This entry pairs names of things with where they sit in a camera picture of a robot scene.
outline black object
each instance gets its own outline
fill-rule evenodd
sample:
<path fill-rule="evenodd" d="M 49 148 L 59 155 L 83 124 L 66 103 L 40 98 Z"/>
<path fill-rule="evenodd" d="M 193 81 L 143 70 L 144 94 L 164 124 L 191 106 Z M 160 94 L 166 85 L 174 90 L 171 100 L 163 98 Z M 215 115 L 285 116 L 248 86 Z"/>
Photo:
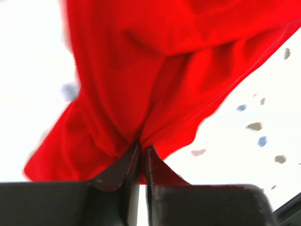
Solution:
<path fill-rule="evenodd" d="M 0 226 L 136 226 L 138 142 L 88 182 L 0 184 Z M 301 226 L 301 194 L 272 215 L 252 185 L 193 186 L 145 150 L 150 226 Z"/>
<path fill-rule="evenodd" d="M 135 226 L 141 147 L 89 182 L 0 184 L 1 226 Z"/>
<path fill-rule="evenodd" d="M 274 212 L 279 226 L 301 226 L 301 193 Z"/>
<path fill-rule="evenodd" d="M 146 150 L 145 166 L 150 226 L 277 225 L 267 198 L 255 186 L 193 186 L 154 147 Z"/>

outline white background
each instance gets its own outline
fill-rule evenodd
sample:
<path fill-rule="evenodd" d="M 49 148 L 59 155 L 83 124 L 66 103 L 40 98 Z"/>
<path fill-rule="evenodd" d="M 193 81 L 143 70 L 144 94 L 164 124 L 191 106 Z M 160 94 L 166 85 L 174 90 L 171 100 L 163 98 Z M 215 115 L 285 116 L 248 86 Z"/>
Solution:
<path fill-rule="evenodd" d="M 300 40 L 301 31 L 200 125 L 194 143 L 170 156 L 168 165 L 193 184 L 256 184 L 265 189 L 274 210 L 299 193 Z M 285 48 L 292 52 L 286 61 Z M 0 181 L 25 181 L 23 166 L 41 134 L 66 107 L 60 91 L 70 81 L 74 81 L 74 62 L 63 43 L 57 1 L 0 1 Z M 266 104 L 259 106 L 263 97 Z M 235 109 L 241 104 L 248 109 L 238 113 Z M 246 131 L 245 126 L 254 121 L 262 121 L 263 130 Z M 268 136 L 263 148 L 256 145 L 259 136 Z M 202 148 L 207 149 L 202 156 L 191 155 L 192 149 Z M 285 154 L 287 162 L 276 165 L 277 154 Z M 179 160 L 187 166 L 177 164 Z M 138 225 L 146 224 L 142 186 Z"/>

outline gray fleck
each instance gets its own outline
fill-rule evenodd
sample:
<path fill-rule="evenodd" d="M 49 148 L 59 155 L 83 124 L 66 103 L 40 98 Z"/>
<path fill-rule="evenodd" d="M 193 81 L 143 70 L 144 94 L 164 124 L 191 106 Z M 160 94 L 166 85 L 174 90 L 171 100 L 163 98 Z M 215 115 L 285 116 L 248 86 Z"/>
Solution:
<path fill-rule="evenodd" d="M 48 136 L 48 134 L 49 134 L 48 130 L 44 131 L 40 137 L 40 141 L 41 142 L 44 141 L 46 139 L 46 137 Z"/>
<path fill-rule="evenodd" d="M 265 98 L 262 98 L 261 100 L 260 100 L 260 105 L 264 105 L 265 104 Z"/>
<path fill-rule="evenodd" d="M 35 152 L 36 152 L 36 150 L 32 150 L 32 151 L 29 153 L 27 159 L 28 159 L 28 160 L 31 159 L 31 157 L 34 155 Z"/>
<path fill-rule="evenodd" d="M 246 129 L 259 131 L 259 130 L 262 129 L 262 123 L 261 122 L 251 123 L 251 124 L 246 126 Z"/>
<path fill-rule="evenodd" d="M 205 153 L 206 149 L 201 149 L 201 150 L 193 150 L 191 151 L 191 154 L 193 156 L 199 156 L 199 155 L 203 155 Z"/>
<path fill-rule="evenodd" d="M 290 55 L 291 55 L 291 50 L 289 48 L 286 48 L 284 52 L 284 60 L 289 58 Z"/>
<path fill-rule="evenodd" d="M 275 157 L 275 162 L 278 162 L 280 164 L 283 164 L 286 162 L 286 156 L 285 155 L 277 155 Z"/>

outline red cloth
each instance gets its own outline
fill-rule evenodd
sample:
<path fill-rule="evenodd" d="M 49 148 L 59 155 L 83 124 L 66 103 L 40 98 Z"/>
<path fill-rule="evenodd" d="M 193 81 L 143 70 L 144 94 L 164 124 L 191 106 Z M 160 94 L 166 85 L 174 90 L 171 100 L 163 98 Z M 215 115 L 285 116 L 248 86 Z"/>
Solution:
<path fill-rule="evenodd" d="M 162 158 L 188 145 L 301 26 L 300 0 L 66 3 L 81 91 L 25 166 L 33 181 L 90 179 L 136 139 Z"/>

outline blue fleck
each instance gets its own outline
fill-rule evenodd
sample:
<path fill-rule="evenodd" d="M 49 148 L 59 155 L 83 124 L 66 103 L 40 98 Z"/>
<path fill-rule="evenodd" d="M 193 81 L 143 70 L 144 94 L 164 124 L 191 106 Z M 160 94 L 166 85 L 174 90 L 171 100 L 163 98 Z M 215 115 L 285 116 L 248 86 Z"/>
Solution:
<path fill-rule="evenodd" d="M 62 87 L 62 94 L 65 101 L 73 101 L 79 95 L 79 85 L 76 83 L 67 83 Z"/>
<path fill-rule="evenodd" d="M 241 106 L 238 106 L 236 110 L 239 111 L 239 112 L 242 112 L 245 109 L 246 109 L 246 105 L 241 105 Z"/>
<path fill-rule="evenodd" d="M 268 142 L 267 136 L 263 136 L 263 137 L 259 138 L 258 145 L 260 147 L 263 147 L 263 146 L 265 146 L 267 144 L 267 142 Z"/>

